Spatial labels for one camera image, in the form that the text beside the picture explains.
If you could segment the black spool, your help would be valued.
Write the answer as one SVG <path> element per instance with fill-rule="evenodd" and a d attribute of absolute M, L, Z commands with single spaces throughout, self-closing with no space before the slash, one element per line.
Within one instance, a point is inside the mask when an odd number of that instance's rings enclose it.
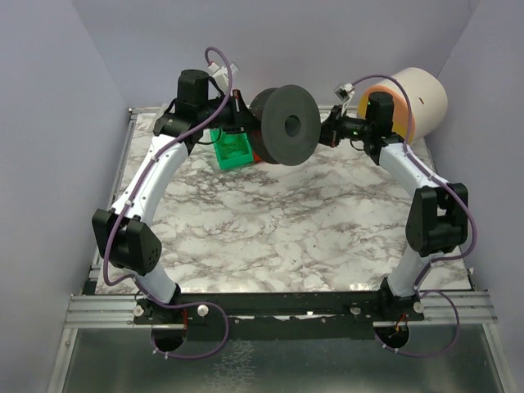
<path fill-rule="evenodd" d="M 314 153 L 321 132 L 318 106 L 297 85 L 267 88 L 250 105 L 260 130 L 248 134 L 253 151 L 270 164 L 297 166 Z"/>

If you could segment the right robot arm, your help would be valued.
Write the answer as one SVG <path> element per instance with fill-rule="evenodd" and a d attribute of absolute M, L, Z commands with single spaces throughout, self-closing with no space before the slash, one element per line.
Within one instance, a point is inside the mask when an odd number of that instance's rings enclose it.
<path fill-rule="evenodd" d="M 334 106 L 322 123 L 320 142 L 336 147 L 341 140 L 362 142 L 365 154 L 390 173 L 412 198 L 405 225 L 407 248 L 382 288 L 393 299 L 416 294 L 430 263 L 454 251 L 468 237 L 468 190 L 434 175 L 404 138 L 393 131 L 394 101 L 389 93 L 368 96 L 363 119 Z"/>

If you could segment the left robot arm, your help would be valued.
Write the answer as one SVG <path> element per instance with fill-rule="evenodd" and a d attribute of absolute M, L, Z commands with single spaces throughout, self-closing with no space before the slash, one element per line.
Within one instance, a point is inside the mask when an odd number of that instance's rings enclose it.
<path fill-rule="evenodd" d="M 234 65 L 214 62 L 206 71 L 184 70 L 177 97 L 153 124 L 153 137 L 138 172 L 109 209 L 93 214 L 102 279 L 108 287 L 129 279 L 152 302 L 176 307 L 180 286 L 160 264 L 162 245 L 152 222 L 169 182 L 204 130 L 248 129 L 253 117 L 233 87 L 236 71 Z"/>

